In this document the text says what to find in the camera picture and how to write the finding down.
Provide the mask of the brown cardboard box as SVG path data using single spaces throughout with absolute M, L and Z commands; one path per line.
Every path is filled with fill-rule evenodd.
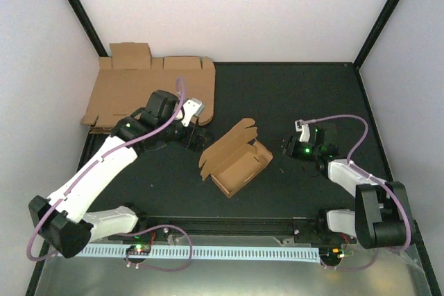
M 202 179 L 210 177 L 228 198 L 243 189 L 273 159 L 257 135 L 254 119 L 240 120 L 201 154 L 198 166 Z

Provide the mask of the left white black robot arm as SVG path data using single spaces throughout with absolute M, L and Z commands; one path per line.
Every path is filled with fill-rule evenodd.
M 125 205 L 93 213 L 88 209 L 123 169 L 157 144 L 176 141 L 199 151 L 207 133 L 193 119 L 204 109 L 197 98 L 153 92 L 145 107 L 117 122 L 96 154 L 69 181 L 48 197 L 37 195 L 29 202 L 32 236 L 41 236 L 66 259 L 100 238 L 127 234 L 143 239 L 149 223 L 138 211 Z

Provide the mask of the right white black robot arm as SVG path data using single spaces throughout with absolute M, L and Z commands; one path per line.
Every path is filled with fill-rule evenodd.
M 405 250 L 414 229 L 404 185 L 388 182 L 360 169 L 342 157 L 338 146 L 326 142 L 325 131 L 316 128 L 311 138 L 304 132 L 283 141 L 282 154 L 314 164 L 316 171 L 341 186 L 355 200 L 350 209 L 324 209 L 315 226 L 317 238 L 330 243 L 340 234 L 355 238 L 366 249 L 390 247 Z

